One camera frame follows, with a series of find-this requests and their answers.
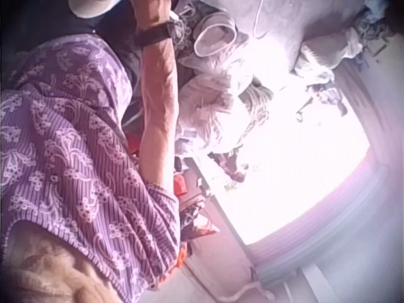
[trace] purple patterned shirt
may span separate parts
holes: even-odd
[[[123,66],[95,35],[37,47],[1,94],[2,256],[12,226],[36,223],[73,246],[124,302],[177,259],[175,197],[142,180],[121,119]]]

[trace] skin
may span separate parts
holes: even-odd
[[[169,20],[170,0],[132,0],[138,30]],[[171,39],[143,49],[141,69],[145,132],[140,146],[140,174],[172,192],[174,136],[178,118],[178,85]]]

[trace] person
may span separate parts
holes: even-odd
[[[132,5],[134,37],[169,20],[170,0]],[[11,302],[137,302],[175,265],[176,72],[169,37],[144,46],[138,162],[120,127],[133,86],[97,34],[36,46],[2,83],[0,285]]]

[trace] wall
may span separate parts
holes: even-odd
[[[176,270],[158,292],[146,291],[140,303],[215,303],[184,270]]]

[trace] watch strap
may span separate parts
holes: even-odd
[[[147,45],[159,43],[166,39],[171,39],[169,28],[169,22],[151,27],[143,32],[138,33],[135,36],[135,43],[140,47],[145,47]]]

